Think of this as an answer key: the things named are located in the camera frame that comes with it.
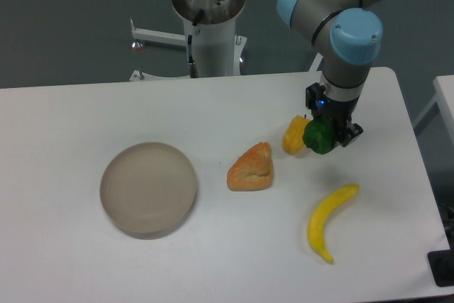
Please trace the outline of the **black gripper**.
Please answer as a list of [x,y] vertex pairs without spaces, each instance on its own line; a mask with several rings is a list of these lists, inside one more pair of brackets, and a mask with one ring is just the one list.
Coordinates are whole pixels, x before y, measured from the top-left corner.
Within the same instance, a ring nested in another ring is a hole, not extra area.
[[342,147],[348,146],[363,133],[362,127],[351,121],[358,100],[359,97],[348,101],[332,99],[326,94],[326,87],[319,83],[306,88],[306,107],[311,111],[313,122],[320,123],[323,117],[332,120],[336,144]]

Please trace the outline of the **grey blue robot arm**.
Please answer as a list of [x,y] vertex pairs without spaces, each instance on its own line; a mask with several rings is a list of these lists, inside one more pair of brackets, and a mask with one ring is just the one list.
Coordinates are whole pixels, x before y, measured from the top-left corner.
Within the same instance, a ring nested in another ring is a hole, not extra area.
[[[171,1],[184,24],[190,77],[233,75],[239,64],[236,19],[245,0]],[[378,1],[277,0],[279,17],[322,57],[320,80],[306,88],[313,121],[299,134],[320,155],[349,145],[362,133],[352,114],[380,51],[382,23],[370,11]]]

